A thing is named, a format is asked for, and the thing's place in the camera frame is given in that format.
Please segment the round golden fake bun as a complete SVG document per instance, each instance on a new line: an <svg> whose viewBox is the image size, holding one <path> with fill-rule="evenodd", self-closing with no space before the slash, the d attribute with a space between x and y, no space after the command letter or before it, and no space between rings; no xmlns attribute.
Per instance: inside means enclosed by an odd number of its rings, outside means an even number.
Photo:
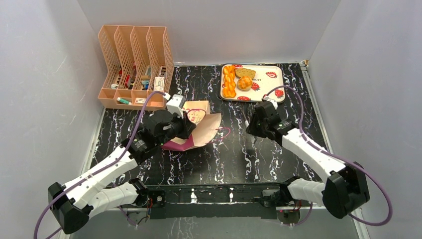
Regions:
<svg viewBox="0 0 422 239"><path fill-rule="evenodd" d="M249 91L252 87L253 80L249 76L242 76L238 79L236 86L241 91Z"/></svg>

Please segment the strawberry print metal tray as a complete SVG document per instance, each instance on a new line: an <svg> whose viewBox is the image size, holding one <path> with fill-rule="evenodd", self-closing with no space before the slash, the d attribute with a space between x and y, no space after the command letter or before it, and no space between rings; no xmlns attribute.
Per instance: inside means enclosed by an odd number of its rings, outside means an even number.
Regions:
<svg viewBox="0 0 422 239"><path fill-rule="evenodd" d="M275 89L272 93L269 91L277 86L283 85L284 81L282 78L282 69L278 66L266 66L266 65L245 65L245 64L232 64L235 68L248 68L256 71L255 77L252 79L253 84L249 91L241 91L235 86L236 96L234 98L224 98L222 95L223 88L223 72L221 71L220 81L220 97L227 101L238 101L238 102L259 102L262 100L264 95L276 100L280 103L285 99L284 88ZM235 75L234 82L237 83L238 77Z"/></svg>

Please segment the pink paper gift bag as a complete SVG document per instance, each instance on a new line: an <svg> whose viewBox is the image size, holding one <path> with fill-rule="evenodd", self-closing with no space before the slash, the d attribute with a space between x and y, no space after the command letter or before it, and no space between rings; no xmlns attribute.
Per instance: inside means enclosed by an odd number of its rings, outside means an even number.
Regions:
<svg viewBox="0 0 422 239"><path fill-rule="evenodd" d="M211 113L209 101L187 101L183 106L188 119L196 125L188 139L174 138L162 146L163 150L187 151L214 141L222 121L221 113Z"/></svg>

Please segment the orange braided fake bread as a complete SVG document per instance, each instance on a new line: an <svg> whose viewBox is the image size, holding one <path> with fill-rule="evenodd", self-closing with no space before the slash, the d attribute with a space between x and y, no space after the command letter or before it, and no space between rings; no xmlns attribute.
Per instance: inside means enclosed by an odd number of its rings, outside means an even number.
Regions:
<svg viewBox="0 0 422 239"><path fill-rule="evenodd" d="M222 95L224 98L234 98L236 96L236 92L235 92L236 83L234 82L235 66L226 65L223 67L222 72L223 72Z"/></svg>

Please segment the brown fake bread slice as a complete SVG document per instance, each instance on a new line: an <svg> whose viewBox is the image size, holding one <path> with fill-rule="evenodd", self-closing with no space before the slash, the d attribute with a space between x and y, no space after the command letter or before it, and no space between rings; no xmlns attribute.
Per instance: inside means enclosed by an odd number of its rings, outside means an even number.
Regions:
<svg viewBox="0 0 422 239"><path fill-rule="evenodd" d="M256 75L255 70L248 69L248 68L236 68L234 70L234 73L235 73L236 77L238 77L239 79L242 78L242 77L249 77L249 78L253 79Z"/></svg>

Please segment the silver metal tongs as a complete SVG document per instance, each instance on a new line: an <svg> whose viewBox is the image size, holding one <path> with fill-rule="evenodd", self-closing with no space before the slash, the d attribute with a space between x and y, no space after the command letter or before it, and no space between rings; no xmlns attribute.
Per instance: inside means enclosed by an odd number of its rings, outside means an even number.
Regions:
<svg viewBox="0 0 422 239"><path fill-rule="evenodd" d="M245 123L245 134L248 137L248 139L251 141L252 144L256 142L256 137L249 132L249 120L246 116L244 116L244 123Z"/></svg>

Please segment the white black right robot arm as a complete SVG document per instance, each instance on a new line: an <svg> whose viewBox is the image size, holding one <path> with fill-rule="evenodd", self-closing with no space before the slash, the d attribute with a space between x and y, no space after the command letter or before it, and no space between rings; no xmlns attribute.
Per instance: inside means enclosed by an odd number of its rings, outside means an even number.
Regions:
<svg viewBox="0 0 422 239"><path fill-rule="evenodd" d="M279 190L253 198L265 207L293 206L299 200L316 203L338 219L342 219L370 200L365 174L327 154L321 146L312 147L299 127L282 119L274 103L266 101L254 106L246 129L250 135L268 138L298 156L320 177L321 182L294 176L280 184Z"/></svg>

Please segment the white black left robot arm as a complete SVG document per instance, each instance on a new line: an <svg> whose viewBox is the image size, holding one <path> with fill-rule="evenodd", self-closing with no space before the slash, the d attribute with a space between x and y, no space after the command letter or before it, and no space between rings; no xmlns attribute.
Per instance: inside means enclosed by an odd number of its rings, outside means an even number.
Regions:
<svg viewBox="0 0 422 239"><path fill-rule="evenodd" d="M179 115L157 110L140 115L130 137L107 158L76 179L63 185L56 182L48 188L49 208L62 231L72 234L94 216L122 205L152 205L154 196L139 180L132 179L113 188L108 185L172 139L188 139L196 127L186 111Z"/></svg>

